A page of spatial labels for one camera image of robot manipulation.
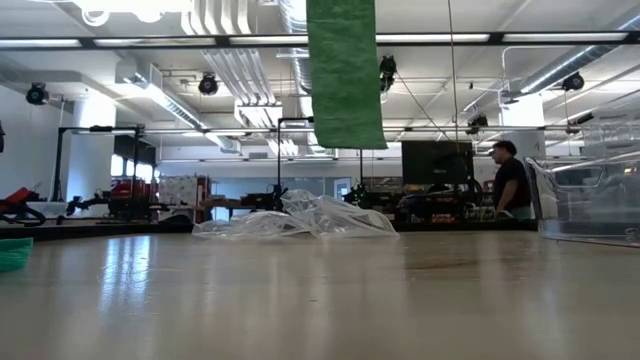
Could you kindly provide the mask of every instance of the wire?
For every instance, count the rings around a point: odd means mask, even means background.
[[[409,95],[411,95],[411,97],[413,98],[413,101],[416,102],[416,105],[418,105],[420,110],[422,110],[422,113],[424,114],[424,116],[427,117],[427,119],[431,122],[431,124],[433,124],[433,126],[436,129],[438,129],[438,131],[440,131],[442,133],[442,135],[444,135],[444,137],[447,138],[447,140],[451,141],[449,136],[447,136],[447,133],[442,131],[442,129],[438,126],[438,124],[436,124],[436,122],[431,118],[431,116],[429,116],[429,114],[427,114],[427,110],[425,110],[424,107],[422,105],[420,105],[420,101],[418,101],[418,99],[415,97],[415,95],[413,95],[413,93],[411,92],[411,89],[409,89],[409,86],[407,86],[407,83],[404,81],[404,78],[402,78],[402,75],[400,75],[400,72],[398,70],[396,70],[396,74],[398,74],[398,79],[400,79],[400,81],[402,82],[402,85],[404,85],[404,87],[407,89],[407,92],[409,93]]]
[[[453,41],[453,12],[451,10],[451,0],[447,0],[449,5],[449,34],[451,35],[451,70],[453,71],[453,106],[455,108],[454,113],[454,124],[456,126],[456,148],[458,152],[460,152],[460,142],[458,141],[458,89],[456,82],[458,81],[458,77],[456,75],[456,52],[454,48]]]

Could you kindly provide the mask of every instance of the ceiling beam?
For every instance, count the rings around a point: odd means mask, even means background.
[[[640,45],[640,31],[381,33],[379,47]],[[138,37],[2,37],[3,51],[187,50],[301,48],[304,34]]]

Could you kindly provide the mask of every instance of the clear plastic sheet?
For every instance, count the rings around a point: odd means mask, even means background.
[[[311,233],[321,239],[347,237],[397,237],[391,222],[381,213],[364,210],[329,196],[292,190],[282,197],[284,210],[234,217],[230,223],[196,224],[193,235],[208,239],[269,239]]]

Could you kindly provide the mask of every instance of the computer monitor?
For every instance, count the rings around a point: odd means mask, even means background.
[[[473,172],[471,143],[405,141],[402,143],[404,184],[466,184]]]

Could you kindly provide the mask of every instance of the green cloth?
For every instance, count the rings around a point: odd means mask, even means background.
[[[33,238],[0,239],[0,273],[23,268],[32,247]]]
[[[386,149],[375,0],[307,0],[307,29],[319,145]]]

